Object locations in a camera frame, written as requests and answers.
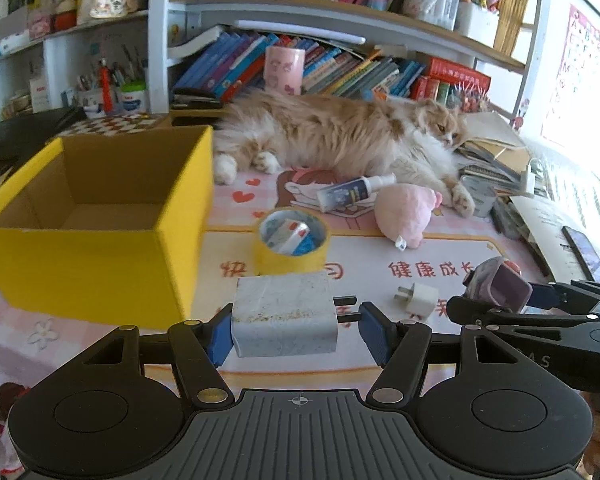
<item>purple object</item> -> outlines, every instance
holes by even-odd
[[[464,295],[470,300],[486,301],[519,313],[531,297],[532,287],[497,256],[478,265],[464,280]]]

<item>orange and white cat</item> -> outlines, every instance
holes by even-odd
[[[460,183],[453,149],[466,140],[461,116],[432,100],[366,102],[335,96],[251,91],[228,107],[214,133],[214,175],[301,166],[340,178],[395,173],[398,182],[442,193],[463,216],[474,201]]]

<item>metal screw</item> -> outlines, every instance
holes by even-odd
[[[374,391],[371,397],[376,402],[382,402],[383,404],[395,404],[404,399],[402,392],[395,388],[380,388]]]
[[[220,388],[207,388],[198,393],[198,400],[205,404],[219,404],[224,402],[229,397],[229,394]]]

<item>cat's head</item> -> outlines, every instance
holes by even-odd
[[[414,122],[436,137],[443,146],[456,149],[468,138],[464,119],[458,109],[449,110],[433,99],[418,101],[414,108]]]

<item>checkered board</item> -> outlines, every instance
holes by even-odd
[[[134,114],[127,116],[103,117],[101,119],[87,119],[73,124],[60,137],[78,134],[94,134],[112,137],[115,134],[136,134],[153,128],[162,119],[162,115]]]

